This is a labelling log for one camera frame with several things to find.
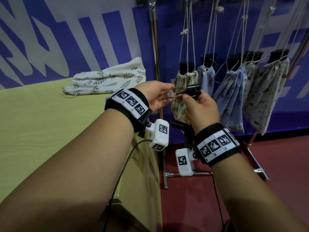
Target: wrist strap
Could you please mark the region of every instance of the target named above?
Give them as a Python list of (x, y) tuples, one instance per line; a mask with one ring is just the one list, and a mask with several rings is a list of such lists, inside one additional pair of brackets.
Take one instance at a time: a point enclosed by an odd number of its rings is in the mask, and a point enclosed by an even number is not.
[(106, 98), (105, 110), (113, 108), (123, 113), (132, 123), (134, 132), (145, 130), (152, 114), (146, 97), (138, 89), (120, 89)]
[(200, 131), (195, 137), (195, 144), (203, 163), (212, 167), (214, 164), (240, 153), (239, 142), (228, 129), (219, 124), (213, 124)]

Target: person's right arm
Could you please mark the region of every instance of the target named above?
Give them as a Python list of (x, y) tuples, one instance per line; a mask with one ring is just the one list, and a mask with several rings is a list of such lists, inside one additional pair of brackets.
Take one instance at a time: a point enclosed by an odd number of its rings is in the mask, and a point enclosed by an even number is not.
[[(217, 105), (206, 92), (198, 102), (183, 95), (183, 102), (187, 105), (185, 121), (195, 134), (219, 122)], [(236, 231), (309, 231), (240, 154), (218, 162), (212, 172)]]

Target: forearm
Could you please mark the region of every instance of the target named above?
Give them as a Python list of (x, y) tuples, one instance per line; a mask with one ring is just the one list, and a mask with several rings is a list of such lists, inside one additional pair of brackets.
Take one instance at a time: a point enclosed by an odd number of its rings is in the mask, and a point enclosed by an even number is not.
[(128, 118), (106, 110), (0, 204), (1, 230), (75, 231), (96, 221), (132, 139)]
[(212, 171), (236, 231), (308, 231), (240, 154)]

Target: human hand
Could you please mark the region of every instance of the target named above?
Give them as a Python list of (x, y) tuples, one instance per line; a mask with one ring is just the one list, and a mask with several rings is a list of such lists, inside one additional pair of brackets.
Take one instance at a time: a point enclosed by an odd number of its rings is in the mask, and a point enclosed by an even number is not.
[(134, 87), (142, 92), (148, 100), (149, 107), (155, 111), (174, 101), (173, 98), (166, 100), (167, 93), (175, 88), (175, 85), (160, 81), (146, 81)]
[(219, 112), (216, 102), (205, 91), (198, 97), (198, 102), (188, 94), (183, 94), (182, 100), (187, 109), (184, 121), (191, 124), (195, 135), (209, 125), (219, 123)]

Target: person's left hand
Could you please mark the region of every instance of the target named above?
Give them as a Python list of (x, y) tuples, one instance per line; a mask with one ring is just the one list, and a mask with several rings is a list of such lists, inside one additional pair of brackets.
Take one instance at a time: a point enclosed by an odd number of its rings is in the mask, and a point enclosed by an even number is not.
[(138, 89), (145, 95), (152, 111), (160, 109), (161, 107), (164, 107), (174, 101), (173, 98), (170, 98), (168, 101), (166, 100), (166, 94), (175, 88), (175, 85), (170, 83), (146, 81), (138, 84), (134, 88)]

